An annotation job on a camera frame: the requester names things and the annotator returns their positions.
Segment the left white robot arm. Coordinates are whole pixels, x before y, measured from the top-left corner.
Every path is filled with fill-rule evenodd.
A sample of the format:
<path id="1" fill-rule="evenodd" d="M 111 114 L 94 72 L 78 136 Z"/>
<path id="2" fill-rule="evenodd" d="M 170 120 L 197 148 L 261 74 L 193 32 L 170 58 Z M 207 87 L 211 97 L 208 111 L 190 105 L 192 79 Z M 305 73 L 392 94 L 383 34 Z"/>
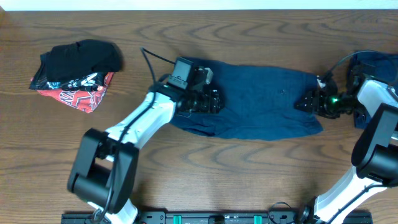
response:
<path id="1" fill-rule="evenodd" d="M 216 89 L 184 90 L 157 82 L 120 123 L 105 131 L 89 129 L 67 182 L 71 193 L 95 208 L 89 223 L 133 223 L 138 211 L 129 198 L 146 142 L 179 111 L 214 114 L 222 107 Z"/>

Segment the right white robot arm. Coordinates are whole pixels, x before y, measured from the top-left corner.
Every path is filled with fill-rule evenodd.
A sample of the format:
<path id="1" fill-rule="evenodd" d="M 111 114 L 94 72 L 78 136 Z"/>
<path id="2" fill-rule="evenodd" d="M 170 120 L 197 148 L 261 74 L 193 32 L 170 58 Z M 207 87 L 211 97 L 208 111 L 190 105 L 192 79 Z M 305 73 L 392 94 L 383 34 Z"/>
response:
<path id="1" fill-rule="evenodd" d="M 327 192 L 304 206 L 297 223 L 343 223 L 368 198 L 397 187 L 397 95 L 388 82 L 359 75 L 353 86 L 340 95 L 325 93 L 326 82 L 303 95 L 295 109 L 335 118 L 343 110 L 367 112 L 371 120 L 356 142 L 351 167 Z"/>

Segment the dark blue shorts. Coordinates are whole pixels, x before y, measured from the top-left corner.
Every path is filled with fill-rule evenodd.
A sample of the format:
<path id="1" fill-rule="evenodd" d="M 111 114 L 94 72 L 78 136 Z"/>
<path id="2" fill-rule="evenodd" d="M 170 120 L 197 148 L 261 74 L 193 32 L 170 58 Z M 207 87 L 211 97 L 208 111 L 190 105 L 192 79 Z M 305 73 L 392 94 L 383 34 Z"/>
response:
<path id="1" fill-rule="evenodd" d="M 206 137 L 265 141 L 323 131 L 313 114 L 294 108 L 306 92 L 316 89 L 314 74 L 201 58 L 191 61 L 213 71 L 211 84 L 222 94 L 224 108 L 218 114 L 176 115 L 170 122 L 175 127 Z"/>

